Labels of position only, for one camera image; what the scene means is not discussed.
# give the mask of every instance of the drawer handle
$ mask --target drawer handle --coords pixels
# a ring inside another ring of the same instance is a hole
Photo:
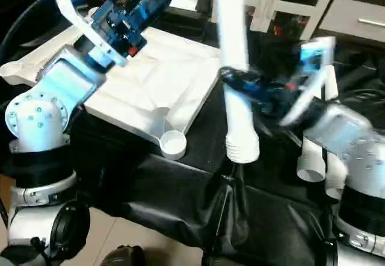
[[[364,19],[364,18],[359,18],[359,22],[366,23],[366,24],[371,24],[371,25],[376,25],[376,26],[380,26],[380,27],[385,27],[385,23],[384,22],[378,22],[378,21],[373,21],[373,20]]]

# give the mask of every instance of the table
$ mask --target table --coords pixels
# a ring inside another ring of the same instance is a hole
[[[215,43],[212,37],[215,32],[206,42]],[[251,64],[271,70],[295,65],[293,43],[265,34],[252,33],[248,39]],[[337,53],[340,89],[351,90],[357,83],[380,87],[370,65],[344,62],[346,48]],[[365,84],[357,75],[365,76]],[[365,111],[375,125],[384,124],[385,115],[374,108],[349,105]],[[186,156],[179,162],[163,159],[152,143],[83,113],[71,128],[79,197],[210,255],[248,265],[314,266],[323,256],[319,229],[327,229],[323,184],[299,181],[295,167],[300,149],[261,133],[259,160],[235,167],[225,156],[226,128],[219,84],[192,124]]]

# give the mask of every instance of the white cylindrical joint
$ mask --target white cylindrical joint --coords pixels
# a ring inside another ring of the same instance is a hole
[[[325,99],[328,101],[338,97],[338,86],[334,67],[330,67],[325,83]],[[327,153],[327,174],[325,192],[331,198],[340,200],[342,197],[348,170],[346,165],[333,153]]]
[[[26,101],[16,112],[21,152],[42,152],[62,145],[60,110],[48,101]]]
[[[315,96],[321,98],[321,87]],[[302,155],[298,158],[297,176],[306,182],[322,182],[325,179],[325,161],[322,157],[322,148],[303,138]]]
[[[244,0],[217,0],[221,63],[238,70],[248,70],[244,3]],[[259,138],[254,130],[250,101],[227,85],[223,89],[227,156],[240,164],[253,162],[259,157]]]

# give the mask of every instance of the drawer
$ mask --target drawer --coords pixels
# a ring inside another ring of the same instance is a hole
[[[334,0],[320,28],[385,42],[385,7]]]

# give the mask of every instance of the white cabinet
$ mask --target white cabinet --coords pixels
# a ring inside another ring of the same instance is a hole
[[[295,39],[311,38],[330,0],[245,0],[250,29]],[[212,21],[216,22],[214,0]]]

